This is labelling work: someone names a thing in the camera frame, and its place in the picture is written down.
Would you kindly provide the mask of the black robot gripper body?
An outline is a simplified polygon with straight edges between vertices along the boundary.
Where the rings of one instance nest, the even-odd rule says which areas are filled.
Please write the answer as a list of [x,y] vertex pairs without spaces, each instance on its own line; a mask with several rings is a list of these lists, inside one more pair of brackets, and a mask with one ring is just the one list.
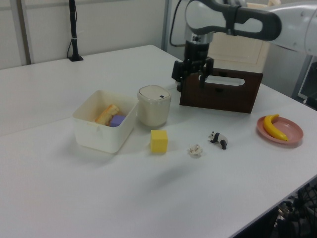
[[209,44],[196,44],[186,41],[184,60],[175,61],[171,77],[178,82],[179,77],[199,74],[203,71],[206,78],[212,75],[214,60],[208,57]]

